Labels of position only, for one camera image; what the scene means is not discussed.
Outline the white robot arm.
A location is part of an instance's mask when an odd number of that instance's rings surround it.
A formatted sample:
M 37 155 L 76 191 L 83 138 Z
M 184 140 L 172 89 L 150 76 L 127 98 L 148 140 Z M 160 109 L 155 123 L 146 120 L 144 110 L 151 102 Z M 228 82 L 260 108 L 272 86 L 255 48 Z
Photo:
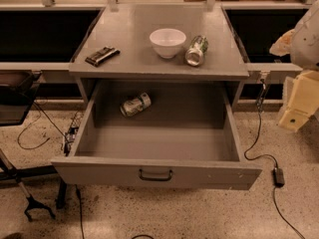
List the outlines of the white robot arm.
M 284 92 L 287 100 L 278 121 L 280 127 L 296 132 L 319 109 L 319 1 L 271 46 L 269 53 L 289 55 L 291 63 L 302 69 L 288 81 Z

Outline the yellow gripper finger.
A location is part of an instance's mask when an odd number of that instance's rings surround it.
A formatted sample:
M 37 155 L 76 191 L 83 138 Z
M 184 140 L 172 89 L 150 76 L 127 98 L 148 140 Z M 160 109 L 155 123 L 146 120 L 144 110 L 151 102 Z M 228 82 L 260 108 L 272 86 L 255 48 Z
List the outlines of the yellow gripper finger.
M 287 77 L 282 98 L 278 125 L 296 132 L 319 109 L 319 72 L 304 71 L 295 78 Z
M 294 30 L 289 30 L 284 33 L 281 37 L 277 39 L 277 41 L 270 47 L 269 53 L 274 56 L 285 56 L 290 53 L 292 36 L 294 34 Z

